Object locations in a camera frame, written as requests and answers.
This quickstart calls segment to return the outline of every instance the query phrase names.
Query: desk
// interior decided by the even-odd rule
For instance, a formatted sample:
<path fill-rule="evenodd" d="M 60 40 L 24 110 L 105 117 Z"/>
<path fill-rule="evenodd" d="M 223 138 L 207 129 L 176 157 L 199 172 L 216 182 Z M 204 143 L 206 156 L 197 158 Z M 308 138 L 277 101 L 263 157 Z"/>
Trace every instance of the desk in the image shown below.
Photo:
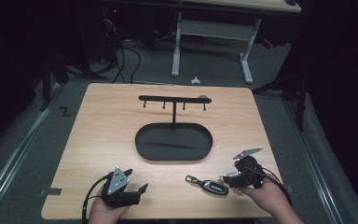
<path fill-rule="evenodd" d="M 290 6 L 284 0 L 183 0 L 180 3 L 202 3 L 206 5 L 218 5 L 224 7 L 245 7 L 261 10 L 272 10 L 280 12 L 300 12 L 299 5 Z M 178 13 L 176 24 L 176 43 L 173 52 L 172 76 L 179 76 L 180 64 L 180 39 L 181 35 L 200 35 L 217 38 L 227 38 L 236 40 L 245 40 L 247 45 L 240 53 L 240 61 L 245 82 L 253 83 L 251 71 L 249 69 L 248 57 L 255 41 L 255 36 L 261 20 L 256 19 L 253 25 L 224 24 L 221 22 L 182 20 L 182 13 Z"/>
<path fill-rule="evenodd" d="M 139 95 L 211 98 L 205 111 L 202 105 L 186 105 L 186 110 L 179 105 L 176 115 L 177 122 L 198 123 L 210 131 L 213 146 L 209 155 L 200 161 L 142 158 L 134 142 L 136 133 L 148 123 L 171 122 L 172 104 L 163 109 L 162 103 L 147 102 L 143 107 Z M 92 184 L 116 166 L 123 171 L 133 169 L 126 191 L 149 184 L 140 203 L 122 218 L 269 217 L 249 197 L 233 190 L 228 196 L 216 196 L 185 182 L 186 175 L 217 180 L 235 172 L 232 158 L 244 149 L 260 146 L 264 150 L 253 156 L 281 178 L 249 89 L 91 84 L 51 184 L 62 192 L 48 195 L 42 217 L 81 218 L 81 206 Z"/>

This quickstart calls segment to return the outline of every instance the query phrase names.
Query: gray carpet floor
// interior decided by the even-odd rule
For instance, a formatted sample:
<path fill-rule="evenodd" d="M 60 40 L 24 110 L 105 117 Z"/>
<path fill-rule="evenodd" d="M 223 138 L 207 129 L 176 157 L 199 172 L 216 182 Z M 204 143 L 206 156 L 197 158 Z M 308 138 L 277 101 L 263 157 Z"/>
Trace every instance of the gray carpet floor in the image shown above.
<path fill-rule="evenodd" d="M 171 77 L 173 46 L 170 41 L 159 42 L 160 44 L 153 48 L 133 41 L 125 43 L 126 47 L 136 50 L 141 56 L 141 63 L 134 73 L 133 83 L 193 85 L 191 79 L 197 77 L 201 86 L 255 89 L 276 77 L 290 49 L 288 45 L 271 50 L 261 45 L 254 45 L 249 58 L 254 83 L 248 85 L 244 82 L 238 58 L 241 42 L 229 43 L 223 47 L 213 44 L 212 41 L 201 47 L 198 43 L 186 43 L 182 51 L 180 76 Z M 121 64 L 122 55 L 121 53 L 117 55 Z M 138 55 L 131 50 L 124 49 L 124 55 L 123 77 L 119 76 L 117 83 L 129 83 L 130 75 L 139 62 Z M 92 69 L 101 66 L 91 62 Z M 104 75 L 108 76 L 104 82 L 111 82 L 117 75 L 117 69 Z M 76 113 L 91 82 L 101 81 L 71 75 L 70 81 L 56 91 L 57 96 L 45 112 L 47 115 L 34 135 L 27 156 L 0 200 L 0 223 L 80 223 L 80 209 L 79 220 L 43 219 L 40 212 L 46 196 L 41 194 L 41 191 L 49 188 L 52 182 L 76 120 Z M 0 173 L 41 114 L 39 111 L 43 101 L 41 85 L 36 87 L 35 91 L 37 98 L 13 121 L 0 139 Z M 290 107 L 292 103 L 283 102 L 278 91 L 267 91 L 256 95 L 255 100 L 282 180 L 290 188 L 293 207 L 301 218 L 306 223 L 358 223 L 356 194 L 324 137 L 310 98 L 307 98 L 303 133 L 300 133 L 293 124 L 293 117 L 288 111 L 288 106 Z M 70 116 L 62 115 L 63 107 L 68 108 L 66 113 Z M 304 153 L 304 139 L 322 171 L 325 184 L 337 206 L 341 218 L 338 222 L 332 221 L 329 217 L 329 212 L 326 211 L 324 201 L 316 187 L 317 181 L 312 177 Z M 261 218 L 260 221 L 275 223 L 272 218 Z"/>

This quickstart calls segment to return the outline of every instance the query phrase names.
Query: black key holder stand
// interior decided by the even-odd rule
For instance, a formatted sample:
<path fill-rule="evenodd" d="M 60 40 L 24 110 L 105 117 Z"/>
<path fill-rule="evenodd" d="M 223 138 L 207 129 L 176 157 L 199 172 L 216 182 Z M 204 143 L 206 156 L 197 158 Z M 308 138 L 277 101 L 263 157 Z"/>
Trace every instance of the black key holder stand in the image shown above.
<path fill-rule="evenodd" d="M 138 153 L 150 161 L 198 161 L 205 158 L 212 148 L 213 138 L 204 126 L 198 123 L 176 122 L 176 105 L 205 105 L 212 100 L 201 95 L 198 98 L 140 95 L 139 100 L 173 103 L 172 123 L 150 123 L 142 127 L 135 136 Z"/>

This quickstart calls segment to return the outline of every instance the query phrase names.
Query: black cable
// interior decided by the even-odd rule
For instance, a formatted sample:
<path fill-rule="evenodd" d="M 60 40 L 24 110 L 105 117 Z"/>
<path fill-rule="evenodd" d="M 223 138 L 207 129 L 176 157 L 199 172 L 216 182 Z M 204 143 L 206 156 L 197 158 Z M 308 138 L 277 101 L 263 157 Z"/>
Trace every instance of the black cable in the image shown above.
<path fill-rule="evenodd" d="M 161 38 L 159 40 L 156 40 L 155 44 L 157 44 L 159 46 L 162 46 L 162 47 L 172 46 L 172 45 L 174 45 L 176 43 L 175 40 L 171 40 L 172 37 L 176 37 L 176 35 L 171 35 L 171 36 L 167 36 L 166 38 Z M 159 43 L 159 42 L 163 42 L 163 41 L 166 41 L 166 42 L 170 41 L 170 43 L 169 44 L 161 44 L 161 43 Z"/>
<path fill-rule="evenodd" d="M 112 83 L 115 83 L 117 78 L 118 78 L 118 75 L 120 75 L 122 78 L 123 78 L 123 83 L 127 83 L 126 79 L 124 78 L 123 74 L 121 73 L 122 69 L 124 68 L 124 65 L 126 64 L 126 58 L 125 58 L 125 55 L 124 55 L 124 50 L 123 50 L 123 46 L 121 45 L 120 47 L 121 49 L 121 55 L 123 57 L 123 64 L 121 65 L 121 67 L 118 66 L 118 63 L 117 63 L 117 69 L 118 69 L 118 72 L 115 76 L 115 78 L 113 78 L 113 81 Z"/>
<path fill-rule="evenodd" d="M 98 196 L 93 196 L 93 197 L 90 197 L 92 191 L 95 189 L 95 187 L 101 183 L 102 181 L 104 181 L 105 179 L 108 179 L 108 178 L 112 178 L 113 176 L 113 172 L 109 173 L 108 175 L 105 175 L 104 177 L 102 177 L 101 179 L 97 180 L 97 182 L 95 182 L 91 189 L 89 189 L 89 192 L 87 193 L 87 196 L 86 196 L 86 199 L 84 200 L 83 202 L 83 207 L 82 207 L 82 221 L 83 221 L 83 224 L 87 224 L 88 221 L 87 221 L 87 205 L 89 204 L 89 199 L 91 198 L 95 198 L 95 197 L 98 197 Z"/>
<path fill-rule="evenodd" d="M 135 74 L 136 70 L 138 70 L 139 65 L 141 65 L 141 55 L 138 52 L 136 52 L 135 50 L 133 50 L 133 49 L 127 49 L 127 50 L 130 50 L 130 51 L 136 53 L 138 55 L 138 57 L 139 57 L 138 64 L 136 65 L 135 69 L 133 70 L 133 72 L 131 73 L 131 76 L 130 76 L 130 84 L 132 84 L 133 75 Z"/>
<path fill-rule="evenodd" d="M 178 15 L 178 13 L 175 12 L 175 14 L 173 15 L 173 20 L 172 20 L 172 25 L 171 25 L 170 30 L 169 30 L 169 31 L 167 32 L 167 34 L 164 35 L 163 37 L 158 38 L 158 39 L 155 39 L 155 42 L 156 42 L 156 43 L 157 43 L 157 41 L 159 41 L 159 40 L 163 40 L 163 39 L 166 39 L 166 38 L 170 38 L 171 36 L 174 36 L 174 35 L 171 34 L 171 32 L 172 32 L 172 30 L 173 30 L 173 27 L 174 27 L 175 24 L 177 23 L 177 15 Z"/>
<path fill-rule="evenodd" d="M 184 39 L 187 39 L 189 42 L 197 42 L 197 41 L 191 41 L 191 40 L 189 40 L 189 36 L 188 36 L 188 35 L 185 35 L 185 38 L 184 38 Z M 196 46 L 195 48 L 188 48 L 188 47 L 183 46 L 182 44 L 181 44 L 181 47 L 184 48 L 184 49 L 199 49 L 199 48 L 201 48 L 201 47 L 203 46 L 204 42 L 205 42 L 205 38 L 202 37 L 202 38 L 200 39 L 200 44 L 199 44 L 198 46 Z"/>
<path fill-rule="evenodd" d="M 215 44 L 215 45 L 221 45 L 221 46 L 239 42 L 239 40 L 230 39 L 230 40 L 227 40 L 225 43 L 219 43 L 219 42 L 212 41 L 212 40 L 209 40 L 209 39 L 211 39 L 211 38 L 206 38 L 206 39 L 205 39 L 205 42 L 206 42 L 206 43 L 210 43 L 210 44 Z"/>
<path fill-rule="evenodd" d="M 90 199 L 93 199 L 93 198 L 101 198 L 101 196 L 98 196 L 98 195 L 91 196 L 91 197 L 89 197 L 89 200 L 90 200 Z"/>
<path fill-rule="evenodd" d="M 101 74 L 101 73 L 107 72 L 107 71 L 109 71 L 110 69 L 114 68 L 116 65 L 117 65 L 117 56 L 114 55 L 114 56 L 112 57 L 112 59 L 110 60 L 110 63 L 109 63 L 105 68 L 102 68 L 102 69 L 100 69 L 100 70 L 97 70 L 97 71 L 95 71 L 95 72 L 93 72 L 93 73 L 95 73 L 95 74 Z M 67 71 L 68 73 L 70 73 L 70 74 L 77 75 L 77 76 L 84 76 L 84 75 L 85 75 L 84 73 L 78 73 L 78 72 L 76 72 L 76 71 L 74 71 L 74 70 L 72 70 L 72 69 L 70 69 L 70 68 L 68 68 L 68 67 L 66 67 L 66 71 Z"/>
<path fill-rule="evenodd" d="M 266 169 L 266 168 L 263 167 L 263 170 L 268 171 L 270 174 L 272 174 L 272 175 L 278 180 L 278 182 L 279 182 L 280 184 L 282 183 L 282 182 L 279 180 L 279 178 L 278 178 L 274 173 L 272 173 L 269 169 Z"/>
<path fill-rule="evenodd" d="M 281 181 L 279 181 L 278 178 L 277 178 L 278 180 L 276 180 L 276 179 L 274 179 L 274 178 L 272 178 L 272 177 L 270 177 L 270 176 L 268 176 L 268 175 L 266 175 L 266 174 L 262 174 L 262 173 L 260 173 L 260 172 L 257 172 L 256 170 L 251 169 L 251 168 L 249 168 L 249 167 L 246 167 L 246 166 L 242 166 L 242 167 L 245 168 L 247 171 L 253 172 L 253 173 L 257 174 L 257 175 L 264 176 L 265 178 L 267 178 L 267 179 L 269 179 L 270 181 L 272 181 L 272 183 L 276 184 L 276 185 L 279 187 L 279 189 L 283 192 L 284 196 L 285 196 L 286 199 L 287 199 L 287 202 L 289 202 L 289 204 L 292 205 L 292 199 L 290 198 L 289 193 L 287 192 L 287 190 L 286 190 L 286 188 L 283 186 L 283 184 L 281 184 Z"/>

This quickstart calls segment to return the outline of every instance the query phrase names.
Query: hand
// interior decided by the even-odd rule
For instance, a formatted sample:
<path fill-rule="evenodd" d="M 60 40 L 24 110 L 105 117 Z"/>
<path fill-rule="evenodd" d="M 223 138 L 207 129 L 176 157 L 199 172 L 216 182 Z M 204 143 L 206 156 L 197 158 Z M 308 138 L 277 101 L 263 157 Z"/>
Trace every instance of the hand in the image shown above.
<path fill-rule="evenodd" d="M 101 195 L 101 191 L 102 189 L 98 191 L 98 196 Z M 129 208 L 129 206 L 112 208 L 97 197 L 89 210 L 89 224 L 115 224 Z"/>
<path fill-rule="evenodd" d="M 269 212 L 278 223 L 303 223 L 287 201 L 281 189 L 270 179 L 264 178 L 260 189 L 241 188 L 263 210 Z"/>

